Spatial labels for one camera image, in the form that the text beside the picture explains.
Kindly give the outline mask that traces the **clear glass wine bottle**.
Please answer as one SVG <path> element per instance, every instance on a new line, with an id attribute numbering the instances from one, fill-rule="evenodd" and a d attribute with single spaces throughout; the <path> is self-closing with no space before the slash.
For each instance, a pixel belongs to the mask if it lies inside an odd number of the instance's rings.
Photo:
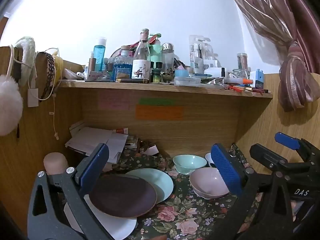
<path id="1" fill-rule="evenodd" d="M 133 56 L 132 75 L 133 79 L 144 79 L 149 81 L 151 70 L 151 56 L 149 50 L 149 30 L 142 29 L 139 44 Z"/>

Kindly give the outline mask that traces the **wooden shelf board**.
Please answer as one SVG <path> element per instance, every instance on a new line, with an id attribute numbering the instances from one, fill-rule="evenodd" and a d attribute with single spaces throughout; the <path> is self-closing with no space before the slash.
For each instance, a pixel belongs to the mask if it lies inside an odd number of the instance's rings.
<path id="1" fill-rule="evenodd" d="M 188 87 L 173 85 L 155 85 L 142 83 L 118 83 L 118 82 L 86 82 L 77 80 L 62 80 L 61 88 L 94 88 L 94 89 L 122 89 L 122 90 L 141 90 L 152 92 L 176 92 L 176 93 L 193 93 L 193 94 L 211 94 L 225 96 L 242 96 L 250 98 L 272 99 L 273 95 L 268 93 L 257 92 L 236 92 L 224 88 L 213 87 Z"/>

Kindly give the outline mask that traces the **blue pencil sharpener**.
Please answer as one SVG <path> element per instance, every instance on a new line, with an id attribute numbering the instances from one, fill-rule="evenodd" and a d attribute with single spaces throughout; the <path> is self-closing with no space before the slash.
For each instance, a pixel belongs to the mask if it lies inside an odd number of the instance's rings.
<path id="1" fill-rule="evenodd" d="M 260 69 L 250 72 L 250 79 L 253 81 L 252 87 L 256 89 L 264 88 L 264 73 Z"/>

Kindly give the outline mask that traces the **green sticky note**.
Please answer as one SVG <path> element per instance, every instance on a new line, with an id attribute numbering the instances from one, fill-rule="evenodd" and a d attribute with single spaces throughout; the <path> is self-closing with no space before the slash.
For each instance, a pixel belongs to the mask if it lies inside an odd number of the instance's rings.
<path id="1" fill-rule="evenodd" d="M 139 104 L 149 106 L 173 106 L 175 100 L 169 98 L 140 98 Z"/>

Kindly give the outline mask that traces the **mint green bowl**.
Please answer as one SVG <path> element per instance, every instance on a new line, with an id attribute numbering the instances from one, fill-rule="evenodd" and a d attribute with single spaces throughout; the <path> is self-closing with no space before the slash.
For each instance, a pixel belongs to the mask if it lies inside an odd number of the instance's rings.
<path id="1" fill-rule="evenodd" d="M 203 168 L 207 165 L 206 159 L 191 154 L 177 155 L 172 161 L 176 171 L 183 175 L 190 175 L 196 169 Z"/>

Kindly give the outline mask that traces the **pink sticky note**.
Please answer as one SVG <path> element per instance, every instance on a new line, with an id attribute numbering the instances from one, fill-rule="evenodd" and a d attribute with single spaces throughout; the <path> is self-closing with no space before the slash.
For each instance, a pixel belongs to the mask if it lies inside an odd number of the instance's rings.
<path id="1" fill-rule="evenodd" d="M 105 111 L 128 111 L 130 103 L 126 100 L 104 98 L 98 100 L 98 108 Z"/>

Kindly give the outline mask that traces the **white plate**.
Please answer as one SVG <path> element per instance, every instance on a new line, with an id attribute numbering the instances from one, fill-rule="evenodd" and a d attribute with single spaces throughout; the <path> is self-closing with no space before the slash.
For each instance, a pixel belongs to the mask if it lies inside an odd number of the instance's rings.
<path id="1" fill-rule="evenodd" d="M 93 214 L 99 220 L 100 224 L 110 233 L 110 235 L 116 240 L 122 240 L 128 237 L 137 226 L 136 218 L 116 218 L 110 215 L 103 213 L 98 210 L 91 202 L 89 195 L 84 196 L 84 200 L 86 201 L 88 207 L 91 209 Z M 68 203 L 65 204 L 64 207 L 65 215 L 68 219 L 71 227 L 77 232 L 82 233 L 82 230 L 77 223 L 74 215 L 71 212 L 71 209 Z"/>

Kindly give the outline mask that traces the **mint green plate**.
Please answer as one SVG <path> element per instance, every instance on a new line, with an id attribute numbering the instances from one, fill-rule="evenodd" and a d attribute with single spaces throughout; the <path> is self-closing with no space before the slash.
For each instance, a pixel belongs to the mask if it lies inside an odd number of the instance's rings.
<path id="1" fill-rule="evenodd" d="M 154 168 L 135 169 L 127 172 L 127 175 L 142 178 L 151 184 L 157 193 L 157 204 L 168 199 L 174 190 L 172 178 L 167 173 Z"/>

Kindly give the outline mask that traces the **floral dark green cloth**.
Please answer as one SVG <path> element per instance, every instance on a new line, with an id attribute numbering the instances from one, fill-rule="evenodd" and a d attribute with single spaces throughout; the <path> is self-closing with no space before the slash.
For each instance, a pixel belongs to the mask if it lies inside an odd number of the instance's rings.
<path id="1" fill-rule="evenodd" d="M 137 219 L 136 228 L 128 239 L 151 239 L 160 235 L 166 235 L 168 239 L 207 239 L 237 200 L 230 193 L 210 200 L 198 196 L 191 187 L 189 176 L 178 173 L 172 158 L 160 153 L 147 156 L 124 150 L 111 172 L 125 174 L 138 168 L 165 172 L 172 179 L 174 189 L 167 200 Z"/>

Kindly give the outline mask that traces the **mint green pump bottle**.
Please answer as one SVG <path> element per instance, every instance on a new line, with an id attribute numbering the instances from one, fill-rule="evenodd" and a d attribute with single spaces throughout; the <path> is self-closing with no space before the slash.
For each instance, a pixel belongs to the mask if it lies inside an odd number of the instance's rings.
<path id="1" fill-rule="evenodd" d="M 160 33 L 151 34 L 149 38 L 149 48 L 150 48 L 150 59 L 153 65 L 153 68 L 157 68 L 157 63 L 162 61 L 162 46 L 159 38 L 161 37 Z"/>

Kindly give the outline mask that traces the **orange marker pen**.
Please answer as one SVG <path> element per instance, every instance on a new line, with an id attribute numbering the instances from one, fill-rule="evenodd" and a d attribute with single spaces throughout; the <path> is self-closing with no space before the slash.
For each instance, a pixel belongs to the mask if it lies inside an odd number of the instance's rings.
<path id="1" fill-rule="evenodd" d="M 243 79 L 239 77 L 227 77 L 225 80 L 225 83 L 233 83 L 233 84 L 239 84 L 239 85 L 252 85 L 253 80 Z"/>

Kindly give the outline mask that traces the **orange sticky note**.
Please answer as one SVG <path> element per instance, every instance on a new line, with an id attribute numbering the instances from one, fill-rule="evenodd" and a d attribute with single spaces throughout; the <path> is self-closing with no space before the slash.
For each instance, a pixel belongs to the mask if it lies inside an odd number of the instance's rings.
<path id="1" fill-rule="evenodd" d="M 182 120 L 184 107 L 136 105 L 135 117 L 138 120 Z"/>

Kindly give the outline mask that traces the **white fluffy pompom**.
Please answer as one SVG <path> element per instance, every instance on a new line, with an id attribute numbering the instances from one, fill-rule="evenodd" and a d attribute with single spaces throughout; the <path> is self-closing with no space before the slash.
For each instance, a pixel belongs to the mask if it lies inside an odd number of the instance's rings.
<path id="1" fill-rule="evenodd" d="M 23 113 L 23 99 L 18 84 L 12 77 L 1 75 L 1 137 L 11 133 Z"/>

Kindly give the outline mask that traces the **white fluffy headband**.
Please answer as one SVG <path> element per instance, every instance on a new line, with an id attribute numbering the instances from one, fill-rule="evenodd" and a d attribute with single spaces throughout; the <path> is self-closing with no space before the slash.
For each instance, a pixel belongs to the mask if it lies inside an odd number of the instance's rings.
<path id="1" fill-rule="evenodd" d="M 28 82 L 31 71 L 35 63 L 35 41 L 32 37 L 22 37 L 20 38 L 16 45 L 16 48 L 22 49 L 22 63 L 21 63 L 21 78 L 18 82 L 20 86 L 25 86 Z"/>

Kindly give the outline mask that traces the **glitter filled jar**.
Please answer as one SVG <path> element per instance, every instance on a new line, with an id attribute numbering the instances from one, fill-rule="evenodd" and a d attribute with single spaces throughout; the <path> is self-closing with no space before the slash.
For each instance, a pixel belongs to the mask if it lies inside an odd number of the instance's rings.
<path id="1" fill-rule="evenodd" d="M 248 70 L 247 54 L 237 53 L 238 68 Z"/>

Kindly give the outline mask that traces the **clear acrylic organizer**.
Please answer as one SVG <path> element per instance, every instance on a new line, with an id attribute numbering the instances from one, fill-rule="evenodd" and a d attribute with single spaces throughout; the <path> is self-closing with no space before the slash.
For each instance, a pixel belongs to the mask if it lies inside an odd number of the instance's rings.
<path id="1" fill-rule="evenodd" d="M 189 36 L 190 67 L 194 74 L 209 74 L 208 68 L 219 66 L 211 46 L 211 39 L 202 35 Z"/>

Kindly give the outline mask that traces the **clear round plastic container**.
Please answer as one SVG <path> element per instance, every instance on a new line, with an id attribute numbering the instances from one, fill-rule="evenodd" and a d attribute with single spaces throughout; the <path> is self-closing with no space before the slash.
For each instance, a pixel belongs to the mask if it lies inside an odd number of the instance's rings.
<path id="1" fill-rule="evenodd" d="M 182 77 L 178 76 L 174 78 L 175 86 L 188 86 L 188 87 L 199 87 L 201 79 L 198 77 Z"/>

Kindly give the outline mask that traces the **blue liquid square bottle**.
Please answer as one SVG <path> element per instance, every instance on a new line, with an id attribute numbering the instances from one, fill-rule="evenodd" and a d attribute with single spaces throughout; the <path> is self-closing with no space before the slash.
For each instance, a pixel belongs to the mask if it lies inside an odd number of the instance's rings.
<path id="1" fill-rule="evenodd" d="M 121 46 L 120 54 L 115 57 L 112 80 L 130 79 L 132 75 L 133 57 L 129 46 Z"/>

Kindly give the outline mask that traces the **brown patterned headband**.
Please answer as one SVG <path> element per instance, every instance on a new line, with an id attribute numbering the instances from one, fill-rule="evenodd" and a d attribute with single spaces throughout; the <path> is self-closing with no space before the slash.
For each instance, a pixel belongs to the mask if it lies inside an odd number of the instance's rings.
<path id="1" fill-rule="evenodd" d="M 36 56 L 36 59 L 38 57 L 45 57 L 46 58 L 46 82 L 44 85 L 44 89 L 42 94 L 39 96 L 39 101 L 45 101 L 49 99 L 55 88 L 55 80 L 56 80 L 56 67 L 55 67 L 55 59 L 52 54 L 41 51 Z"/>

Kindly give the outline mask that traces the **pink striped curtain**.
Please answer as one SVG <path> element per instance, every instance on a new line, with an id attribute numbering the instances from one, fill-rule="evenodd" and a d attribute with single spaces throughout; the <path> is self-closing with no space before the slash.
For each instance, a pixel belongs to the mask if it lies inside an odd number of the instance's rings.
<path id="1" fill-rule="evenodd" d="M 257 34 L 283 58 L 278 99 L 286 112 L 319 99 L 319 19 L 304 0 L 235 0 Z"/>

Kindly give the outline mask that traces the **blue liquid tall bottle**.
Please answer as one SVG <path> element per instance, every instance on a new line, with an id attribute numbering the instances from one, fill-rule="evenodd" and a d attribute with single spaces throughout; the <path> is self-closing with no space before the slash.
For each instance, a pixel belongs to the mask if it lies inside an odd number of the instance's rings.
<path id="1" fill-rule="evenodd" d="M 105 54 L 105 46 L 106 46 L 106 39 L 101 38 L 98 43 L 94 46 L 94 58 L 96 59 L 95 62 L 95 71 L 102 72 L 103 71 L 103 63 L 104 63 L 104 54 Z"/>

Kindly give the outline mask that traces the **white paper stack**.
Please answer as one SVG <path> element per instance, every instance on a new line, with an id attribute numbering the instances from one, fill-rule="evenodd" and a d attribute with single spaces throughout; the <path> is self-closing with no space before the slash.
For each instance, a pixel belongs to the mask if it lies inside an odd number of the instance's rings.
<path id="1" fill-rule="evenodd" d="M 65 143 L 67 148 L 89 156 L 100 143 L 106 144 L 109 149 L 108 162 L 112 164 L 119 161 L 128 139 L 127 134 L 87 127 L 83 121 L 73 124 L 69 130 L 71 139 Z"/>

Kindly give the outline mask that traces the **dark brown plate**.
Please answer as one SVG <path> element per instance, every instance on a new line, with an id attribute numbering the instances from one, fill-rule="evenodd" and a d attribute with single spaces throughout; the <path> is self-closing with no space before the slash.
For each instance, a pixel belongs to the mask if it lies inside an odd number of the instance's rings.
<path id="1" fill-rule="evenodd" d="M 113 217 L 137 218 L 156 205 L 157 192 L 142 178 L 111 174 L 97 180 L 89 199 L 98 210 Z"/>

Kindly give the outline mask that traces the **white cow-pattern bowl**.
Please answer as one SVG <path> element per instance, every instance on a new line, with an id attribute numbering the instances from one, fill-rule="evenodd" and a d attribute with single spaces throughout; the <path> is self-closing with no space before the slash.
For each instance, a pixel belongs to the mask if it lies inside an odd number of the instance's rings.
<path id="1" fill-rule="evenodd" d="M 205 159 L 206 159 L 209 167 L 216 168 L 216 166 L 215 166 L 215 164 L 214 164 L 214 162 L 213 162 L 213 160 L 212 160 L 212 158 L 211 158 L 211 153 L 207 153 L 207 154 L 205 155 Z"/>

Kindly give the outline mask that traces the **beige ceramic mug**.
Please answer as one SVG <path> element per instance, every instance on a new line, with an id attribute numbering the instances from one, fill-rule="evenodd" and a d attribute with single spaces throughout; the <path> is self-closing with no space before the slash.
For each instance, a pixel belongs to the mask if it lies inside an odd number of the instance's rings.
<path id="1" fill-rule="evenodd" d="M 47 154 L 43 159 L 43 164 L 48 175 L 62 174 L 68 167 L 67 159 L 60 152 Z"/>

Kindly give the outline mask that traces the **red white tube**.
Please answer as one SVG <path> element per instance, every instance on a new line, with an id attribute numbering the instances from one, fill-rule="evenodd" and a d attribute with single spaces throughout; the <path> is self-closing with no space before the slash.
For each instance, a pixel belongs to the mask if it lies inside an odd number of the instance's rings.
<path id="1" fill-rule="evenodd" d="M 119 133 L 119 134 L 129 134 L 129 129 L 128 128 L 119 128 L 119 129 L 113 129 L 112 130 L 114 133 Z"/>

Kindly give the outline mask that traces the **clear bottle silver cap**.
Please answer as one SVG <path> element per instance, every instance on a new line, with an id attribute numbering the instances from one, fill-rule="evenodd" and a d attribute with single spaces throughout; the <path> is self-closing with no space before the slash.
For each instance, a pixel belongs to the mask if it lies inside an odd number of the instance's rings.
<path id="1" fill-rule="evenodd" d="M 172 43 L 162 44 L 163 71 L 172 69 L 174 67 L 174 58 L 174 45 Z"/>

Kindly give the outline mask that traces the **small white box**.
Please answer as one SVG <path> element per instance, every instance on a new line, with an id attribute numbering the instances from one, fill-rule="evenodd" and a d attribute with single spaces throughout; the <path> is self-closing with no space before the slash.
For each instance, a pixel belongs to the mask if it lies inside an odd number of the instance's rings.
<path id="1" fill-rule="evenodd" d="M 147 156 L 153 156 L 159 153 L 159 150 L 156 145 L 148 147 L 145 151 L 142 151 L 142 154 Z"/>

